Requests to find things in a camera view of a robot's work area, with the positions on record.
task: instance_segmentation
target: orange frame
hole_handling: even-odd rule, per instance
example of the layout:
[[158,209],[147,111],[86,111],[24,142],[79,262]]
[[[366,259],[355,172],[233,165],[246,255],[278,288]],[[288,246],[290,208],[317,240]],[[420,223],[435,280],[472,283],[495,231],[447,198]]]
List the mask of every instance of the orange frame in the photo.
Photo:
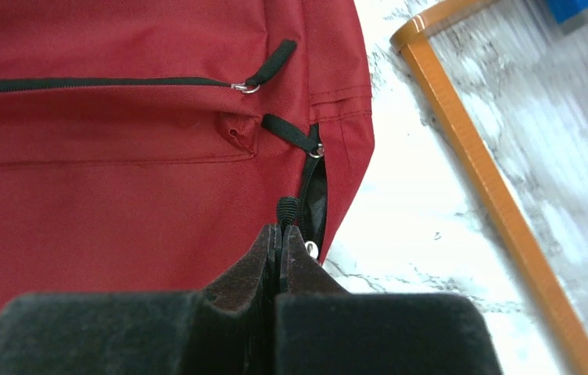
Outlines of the orange frame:
[[588,335],[428,38],[493,0],[445,0],[412,17],[392,37],[488,209],[520,273],[578,373],[588,375]]

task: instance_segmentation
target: zipper teeth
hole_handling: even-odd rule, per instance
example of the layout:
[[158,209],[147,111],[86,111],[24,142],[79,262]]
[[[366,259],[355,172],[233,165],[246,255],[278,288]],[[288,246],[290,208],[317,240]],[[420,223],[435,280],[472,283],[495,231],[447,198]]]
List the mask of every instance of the zipper teeth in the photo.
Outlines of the zipper teeth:
[[107,86],[217,86],[231,84],[203,77],[168,78],[31,78],[0,80],[0,93]]
[[306,179],[304,181],[304,185],[303,185],[303,189],[301,190],[301,213],[300,213],[300,218],[299,218],[299,229],[301,230],[301,237],[303,237],[304,241],[308,241],[308,237],[307,237],[307,230],[306,230],[306,217],[303,214],[303,205],[306,204],[306,200],[308,198],[308,189],[310,188],[310,182],[312,181],[312,177],[314,174],[314,171],[317,169],[317,164],[319,164],[319,162],[321,161],[321,159],[315,159],[313,164],[310,166],[310,172],[306,175]]
[[321,241],[324,238],[319,238],[321,235],[321,232],[323,232],[326,229],[326,216],[328,214],[328,201],[327,201],[327,208],[324,210],[324,214],[321,217],[321,222],[319,224],[319,228],[317,229],[317,232],[315,232],[312,241],[315,241],[315,243],[317,244],[317,246],[320,248],[321,250]]

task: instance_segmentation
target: white marble table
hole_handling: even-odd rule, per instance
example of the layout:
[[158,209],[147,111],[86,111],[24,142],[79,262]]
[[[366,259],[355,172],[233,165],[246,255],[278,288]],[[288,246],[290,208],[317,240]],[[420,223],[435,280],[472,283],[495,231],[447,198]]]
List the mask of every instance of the white marble table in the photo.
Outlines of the white marble table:
[[[377,146],[325,269],[356,293],[466,295],[504,373],[572,373],[389,46],[434,0],[355,2]],[[588,329],[588,26],[561,37],[541,14],[534,1],[502,1],[433,45]]]

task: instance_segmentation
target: black foam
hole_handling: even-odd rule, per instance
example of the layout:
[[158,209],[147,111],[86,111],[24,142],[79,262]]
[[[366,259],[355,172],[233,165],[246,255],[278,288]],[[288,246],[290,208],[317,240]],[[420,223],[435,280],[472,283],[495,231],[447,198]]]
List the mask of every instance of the black foam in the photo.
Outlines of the black foam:
[[264,227],[202,291],[23,295],[0,312],[0,375],[273,373],[500,369],[469,300],[350,295],[295,227]]
[[0,313],[0,375],[181,373],[201,295],[24,295]]
[[485,322],[456,295],[279,295],[276,369],[294,374],[501,374]]

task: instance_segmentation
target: red backpack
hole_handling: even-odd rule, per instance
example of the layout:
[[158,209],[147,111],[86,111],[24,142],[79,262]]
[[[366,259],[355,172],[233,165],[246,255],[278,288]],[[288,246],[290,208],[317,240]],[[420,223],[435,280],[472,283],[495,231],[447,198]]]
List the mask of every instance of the red backpack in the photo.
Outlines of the red backpack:
[[0,2],[0,309],[194,289],[275,220],[323,261],[374,147],[353,2]]

